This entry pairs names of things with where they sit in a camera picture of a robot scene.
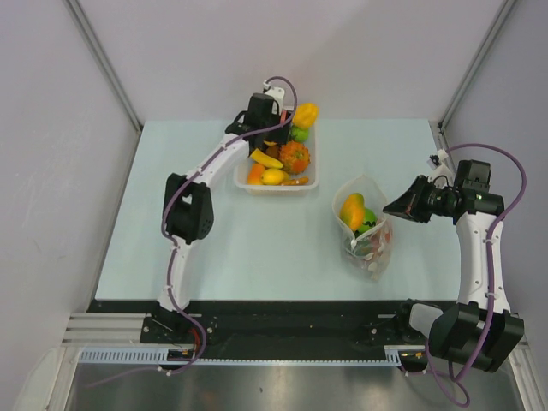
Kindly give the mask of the clear zip top bag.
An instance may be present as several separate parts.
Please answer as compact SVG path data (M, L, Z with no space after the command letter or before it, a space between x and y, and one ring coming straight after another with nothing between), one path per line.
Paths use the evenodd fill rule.
M349 262L369 280L378 281L390 263L393 228L384 213L388 200L379 185L361 175L344 183L331 203Z

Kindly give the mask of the orange yellow toy mango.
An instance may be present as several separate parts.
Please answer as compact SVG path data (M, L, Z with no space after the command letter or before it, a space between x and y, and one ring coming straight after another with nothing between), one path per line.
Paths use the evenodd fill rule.
M365 214L364 196L360 193L352 193L342 203L339 218L352 231L356 231L362 225Z

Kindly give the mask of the green striped toy melon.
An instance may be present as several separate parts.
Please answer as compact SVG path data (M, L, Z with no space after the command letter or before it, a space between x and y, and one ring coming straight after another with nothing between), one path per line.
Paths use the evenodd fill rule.
M363 218L363 221L359 228L354 232L355 236L360 236L365 234L370 229L374 228L377 225L377 216L376 214L369 208L365 208L365 215Z

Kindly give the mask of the red yellow toy apple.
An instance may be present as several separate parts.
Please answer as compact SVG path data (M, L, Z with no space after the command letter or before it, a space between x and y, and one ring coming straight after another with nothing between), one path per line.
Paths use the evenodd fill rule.
M379 231L369 238L372 247L372 253L375 258L380 257L391 251L392 230L383 226Z

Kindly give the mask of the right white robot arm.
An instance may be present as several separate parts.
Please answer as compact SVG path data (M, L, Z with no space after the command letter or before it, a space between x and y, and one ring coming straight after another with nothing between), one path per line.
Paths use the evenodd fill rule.
M495 372L524 334L524 322L512 314L503 286L504 200L490 191L488 163L462 160L456 172L438 155L430 163L432 173L417 176L383 211L415 223L428 223L433 215L452 219L460 247L459 294L446 309L406 301L395 333L404 343L426 337L434 357Z

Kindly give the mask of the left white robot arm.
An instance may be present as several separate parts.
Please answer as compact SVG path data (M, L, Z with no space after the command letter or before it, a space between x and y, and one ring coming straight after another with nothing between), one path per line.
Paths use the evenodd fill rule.
M184 284L186 265L195 243L205 239L212 229L213 186L267 142L288 141L293 111L284 109L284 97L283 88L265 83L200 165L186 175L173 173L168 177L161 232L171 242L171 248L164 290L158 297L162 308L176 312L189 303Z

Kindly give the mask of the yellow toy banana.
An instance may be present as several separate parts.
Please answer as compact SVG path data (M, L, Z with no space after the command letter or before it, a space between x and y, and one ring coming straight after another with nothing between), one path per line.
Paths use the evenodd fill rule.
M255 149L251 154L250 158L258 164L265 166L270 169L280 170L283 167L283 164L276 158L273 158L260 149Z

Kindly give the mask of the small green toy fruit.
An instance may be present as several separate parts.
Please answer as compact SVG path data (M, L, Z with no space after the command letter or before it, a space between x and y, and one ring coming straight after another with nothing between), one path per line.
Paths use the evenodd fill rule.
M292 141L304 144L309 137L309 130L293 126L290 130L290 138Z

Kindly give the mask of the yellow toy bell pepper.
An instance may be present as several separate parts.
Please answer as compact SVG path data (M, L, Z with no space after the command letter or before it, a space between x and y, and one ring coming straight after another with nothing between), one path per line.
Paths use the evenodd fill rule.
M299 105L295 109L292 124L299 129L309 129L317 120L319 107L313 103Z

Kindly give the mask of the orange toy pineapple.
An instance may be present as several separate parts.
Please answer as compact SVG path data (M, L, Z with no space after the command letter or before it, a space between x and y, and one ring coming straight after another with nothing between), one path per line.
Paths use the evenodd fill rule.
M291 175L299 175L310 164L310 153L304 144L290 141L281 146L278 159L282 163L284 171Z

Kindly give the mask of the orange toy persimmon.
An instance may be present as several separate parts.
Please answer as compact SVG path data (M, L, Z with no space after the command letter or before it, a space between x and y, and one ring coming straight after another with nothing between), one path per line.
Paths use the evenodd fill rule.
M265 172L265 166L254 164L247 175L247 185L262 185L261 176Z

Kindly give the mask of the small yellow toy lemon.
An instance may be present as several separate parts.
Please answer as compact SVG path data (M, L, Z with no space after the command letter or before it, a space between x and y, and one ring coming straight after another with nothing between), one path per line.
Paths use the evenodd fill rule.
M263 185L277 186L284 180L289 180L289 174L283 170L266 169L261 180Z

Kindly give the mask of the white plastic fruit basket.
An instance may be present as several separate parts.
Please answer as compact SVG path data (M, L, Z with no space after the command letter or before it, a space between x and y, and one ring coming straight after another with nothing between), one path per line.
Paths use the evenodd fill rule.
M316 125L308 129L302 145L308 151L309 164L300 174L268 168L252 158L238 164L233 171L233 183L252 195L299 196L312 192L319 185L319 143Z

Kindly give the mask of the orange toy carrot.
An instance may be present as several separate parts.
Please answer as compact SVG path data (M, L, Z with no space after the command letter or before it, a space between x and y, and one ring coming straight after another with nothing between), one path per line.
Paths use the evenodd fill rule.
M289 186L289 187L293 187L293 186L303 186L303 185L306 185L308 183L309 179L307 177L300 177L300 178L296 178L296 179L289 179L289 180L284 180L283 182L280 183L281 186Z

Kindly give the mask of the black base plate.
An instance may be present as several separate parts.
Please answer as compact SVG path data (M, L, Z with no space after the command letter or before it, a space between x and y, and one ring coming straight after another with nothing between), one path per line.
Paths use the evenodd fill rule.
M345 349L422 344L407 323L406 301L192 301L184 314L158 302L94 299L89 313L142 314L143 343L198 343L205 353L245 349L254 354L297 351L337 353Z

